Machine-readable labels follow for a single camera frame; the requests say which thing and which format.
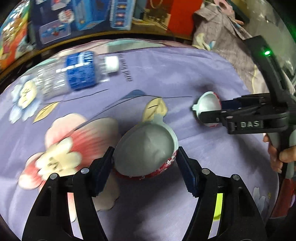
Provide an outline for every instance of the hand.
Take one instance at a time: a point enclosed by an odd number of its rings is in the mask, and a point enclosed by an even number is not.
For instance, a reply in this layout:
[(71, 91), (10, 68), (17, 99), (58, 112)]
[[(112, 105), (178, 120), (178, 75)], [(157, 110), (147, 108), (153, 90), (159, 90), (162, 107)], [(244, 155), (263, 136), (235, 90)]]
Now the hand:
[(281, 173), (281, 169), (283, 167), (283, 162), (289, 163), (289, 162), (293, 162), (294, 160), (296, 160), (296, 146), (290, 147), (290, 148), (282, 151), (278, 155), (278, 151), (271, 144), (268, 135), (264, 136), (263, 141), (269, 142), (268, 143), (268, 153), (270, 155), (270, 165), (274, 171)]

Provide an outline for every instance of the blue flower print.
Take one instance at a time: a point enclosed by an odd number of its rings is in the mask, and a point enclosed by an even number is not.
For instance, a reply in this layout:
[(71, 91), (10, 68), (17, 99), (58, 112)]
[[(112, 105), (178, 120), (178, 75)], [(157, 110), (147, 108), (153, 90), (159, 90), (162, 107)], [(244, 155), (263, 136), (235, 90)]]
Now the blue flower print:
[(41, 94), (32, 79), (32, 75), (19, 78), (19, 83), (11, 91), (13, 107), (9, 115), (9, 121), (13, 124), (18, 119), (23, 121), (33, 116), (41, 104)]

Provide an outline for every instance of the yellow leaf print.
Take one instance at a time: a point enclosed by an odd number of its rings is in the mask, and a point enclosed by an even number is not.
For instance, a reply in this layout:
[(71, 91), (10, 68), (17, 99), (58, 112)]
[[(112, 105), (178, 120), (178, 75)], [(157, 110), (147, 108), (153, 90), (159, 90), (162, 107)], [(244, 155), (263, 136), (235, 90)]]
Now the yellow leaf print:
[(54, 108), (57, 106), (57, 104), (58, 104), (58, 102), (50, 103), (49, 105), (44, 107), (42, 110), (40, 110), (38, 112), (38, 114), (36, 115), (33, 123), (40, 121), (40, 120), (44, 119), (45, 117), (47, 117), (54, 110)]
[(161, 97), (151, 100), (145, 107), (142, 121), (151, 121), (154, 118), (154, 114), (160, 114), (165, 116), (168, 112), (168, 108)]

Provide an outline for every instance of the clear plastic water bottle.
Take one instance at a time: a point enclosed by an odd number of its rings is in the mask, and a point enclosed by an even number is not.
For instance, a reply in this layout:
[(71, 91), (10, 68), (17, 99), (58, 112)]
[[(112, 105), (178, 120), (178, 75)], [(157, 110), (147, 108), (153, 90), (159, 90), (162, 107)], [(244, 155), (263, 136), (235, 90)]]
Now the clear plastic water bottle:
[(119, 70), (117, 56), (101, 57), (84, 51), (60, 57), (41, 67), (34, 82), (43, 100), (71, 91), (94, 86), (108, 80), (108, 74)]

